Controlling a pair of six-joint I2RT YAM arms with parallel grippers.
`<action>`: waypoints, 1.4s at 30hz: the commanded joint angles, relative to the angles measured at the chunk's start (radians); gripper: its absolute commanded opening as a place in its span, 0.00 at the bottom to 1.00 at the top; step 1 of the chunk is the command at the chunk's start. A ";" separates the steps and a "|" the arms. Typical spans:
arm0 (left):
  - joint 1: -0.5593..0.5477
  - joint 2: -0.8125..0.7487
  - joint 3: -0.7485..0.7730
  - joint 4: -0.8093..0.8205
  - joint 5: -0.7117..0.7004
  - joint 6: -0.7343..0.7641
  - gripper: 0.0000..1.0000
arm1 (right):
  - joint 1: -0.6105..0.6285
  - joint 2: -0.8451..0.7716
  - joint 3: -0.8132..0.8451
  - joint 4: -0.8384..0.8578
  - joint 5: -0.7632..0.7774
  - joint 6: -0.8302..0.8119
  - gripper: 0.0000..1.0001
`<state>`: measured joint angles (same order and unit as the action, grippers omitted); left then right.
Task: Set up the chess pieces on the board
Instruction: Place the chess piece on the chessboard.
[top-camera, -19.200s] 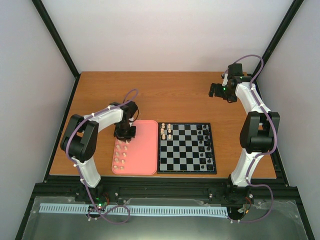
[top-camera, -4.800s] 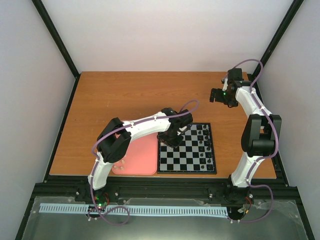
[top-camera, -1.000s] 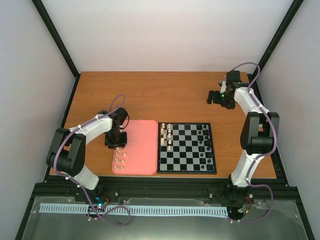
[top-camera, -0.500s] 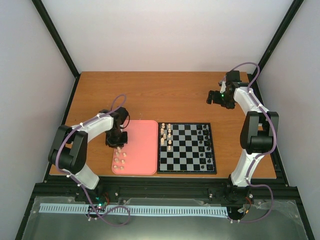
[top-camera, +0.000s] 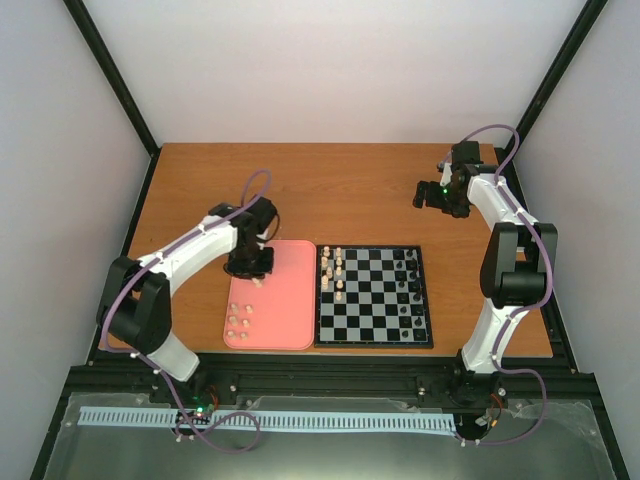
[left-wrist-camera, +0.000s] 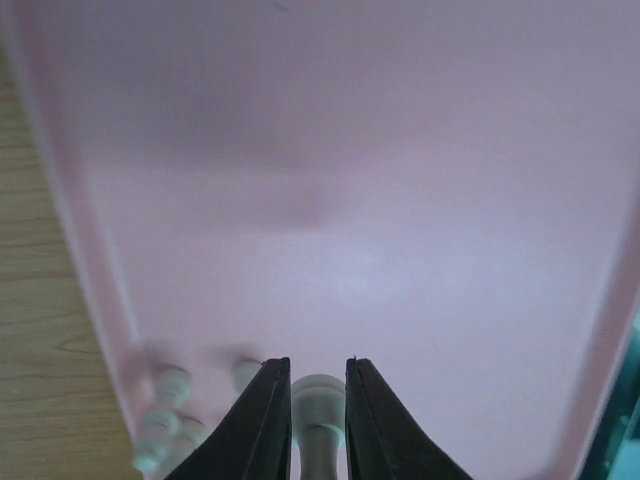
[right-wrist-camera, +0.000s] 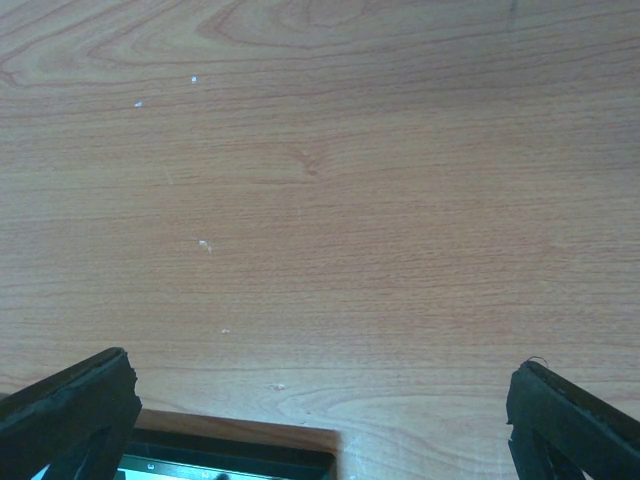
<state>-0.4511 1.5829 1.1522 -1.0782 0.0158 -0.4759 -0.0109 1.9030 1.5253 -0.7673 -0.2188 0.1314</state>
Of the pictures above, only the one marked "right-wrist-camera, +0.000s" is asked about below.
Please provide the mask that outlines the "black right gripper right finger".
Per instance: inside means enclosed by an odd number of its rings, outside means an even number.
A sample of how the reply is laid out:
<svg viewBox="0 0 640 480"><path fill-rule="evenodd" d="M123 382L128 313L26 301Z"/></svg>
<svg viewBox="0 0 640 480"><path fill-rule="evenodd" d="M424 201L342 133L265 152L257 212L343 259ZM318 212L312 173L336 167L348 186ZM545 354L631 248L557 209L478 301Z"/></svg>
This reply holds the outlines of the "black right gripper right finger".
<svg viewBox="0 0 640 480"><path fill-rule="evenodd" d="M512 374L506 412L520 479L639 477L639 422L538 362Z"/></svg>

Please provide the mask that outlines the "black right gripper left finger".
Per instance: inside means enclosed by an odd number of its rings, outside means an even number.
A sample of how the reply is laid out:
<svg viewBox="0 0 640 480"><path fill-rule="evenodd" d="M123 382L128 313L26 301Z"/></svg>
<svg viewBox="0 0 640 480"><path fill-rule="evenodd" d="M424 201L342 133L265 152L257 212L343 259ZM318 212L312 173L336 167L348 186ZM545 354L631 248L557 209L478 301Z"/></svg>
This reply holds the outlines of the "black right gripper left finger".
<svg viewBox="0 0 640 480"><path fill-rule="evenodd" d="M1 477L113 479L142 409L127 352L108 348L1 400Z"/></svg>

